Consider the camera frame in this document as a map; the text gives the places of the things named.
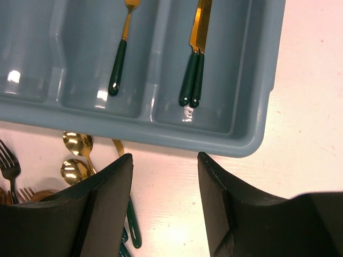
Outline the gold knife green handle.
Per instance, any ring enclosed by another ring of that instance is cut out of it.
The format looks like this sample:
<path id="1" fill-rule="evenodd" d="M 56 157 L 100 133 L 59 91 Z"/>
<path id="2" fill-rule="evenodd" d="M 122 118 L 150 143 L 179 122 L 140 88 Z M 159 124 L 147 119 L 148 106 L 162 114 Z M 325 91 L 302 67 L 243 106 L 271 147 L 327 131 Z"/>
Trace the gold knife green handle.
<path id="1" fill-rule="evenodd" d="M 190 34 L 189 45 L 192 47 L 192 54 L 189 57 L 187 69 L 184 75 L 182 87 L 178 98 L 178 103 L 181 107 L 184 107 L 190 103 L 193 83 L 195 80 L 197 59 L 199 56 L 199 46 L 197 46 L 197 35 L 199 22 L 202 15 L 203 2 L 203 0 L 198 1 L 196 14 Z"/>
<path id="2" fill-rule="evenodd" d="M 198 62 L 190 100 L 190 106 L 192 108 L 196 108 L 200 104 L 205 63 L 205 47 L 207 40 L 208 25 L 210 22 L 211 7 L 212 0 L 204 0 L 202 1 L 202 4 L 200 6 L 200 17 L 196 35 L 196 46 L 198 47 Z"/>

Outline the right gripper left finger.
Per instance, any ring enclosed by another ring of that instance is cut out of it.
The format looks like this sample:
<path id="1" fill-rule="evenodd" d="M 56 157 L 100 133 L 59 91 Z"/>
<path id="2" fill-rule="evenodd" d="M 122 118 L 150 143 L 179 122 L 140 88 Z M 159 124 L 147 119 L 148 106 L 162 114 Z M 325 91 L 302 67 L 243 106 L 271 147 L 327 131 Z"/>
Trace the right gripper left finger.
<path id="1" fill-rule="evenodd" d="M 1 205 L 1 256 L 118 256 L 132 174 L 125 154 L 39 202 Z"/>

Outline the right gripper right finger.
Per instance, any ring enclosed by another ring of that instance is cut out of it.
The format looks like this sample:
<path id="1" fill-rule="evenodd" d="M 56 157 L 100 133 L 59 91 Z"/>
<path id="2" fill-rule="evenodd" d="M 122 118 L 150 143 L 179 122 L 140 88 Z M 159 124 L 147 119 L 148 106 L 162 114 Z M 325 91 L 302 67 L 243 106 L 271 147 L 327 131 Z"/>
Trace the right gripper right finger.
<path id="1" fill-rule="evenodd" d="M 211 256 L 342 256 L 342 193 L 281 198 L 204 152 L 198 177 Z"/>

